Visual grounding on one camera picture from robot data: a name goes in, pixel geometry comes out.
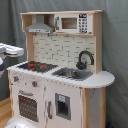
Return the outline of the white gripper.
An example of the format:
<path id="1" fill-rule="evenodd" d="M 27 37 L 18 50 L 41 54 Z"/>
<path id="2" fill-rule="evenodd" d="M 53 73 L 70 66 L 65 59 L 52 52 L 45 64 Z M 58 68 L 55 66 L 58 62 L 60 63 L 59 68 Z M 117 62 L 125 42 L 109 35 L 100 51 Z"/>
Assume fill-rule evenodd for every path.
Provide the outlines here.
<path id="1" fill-rule="evenodd" d="M 0 57 L 19 57 L 24 54 L 24 49 L 12 45 L 0 43 Z"/>

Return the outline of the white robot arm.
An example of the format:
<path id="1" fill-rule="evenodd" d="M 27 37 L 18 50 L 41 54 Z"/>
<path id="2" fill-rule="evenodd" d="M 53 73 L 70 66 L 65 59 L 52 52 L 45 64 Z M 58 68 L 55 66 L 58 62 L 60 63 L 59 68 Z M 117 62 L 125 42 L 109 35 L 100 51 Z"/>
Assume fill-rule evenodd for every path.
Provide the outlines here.
<path id="1" fill-rule="evenodd" d="M 16 46 L 0 43 L 0 77 L 3 75 L 5 65 L 3 59 L 6 56 L 19 57 L 24 54 L 24 49 Z M 11 118 L 4 128 L 35 128 L 31 123 L 25 119 L 13 117 Z"/>

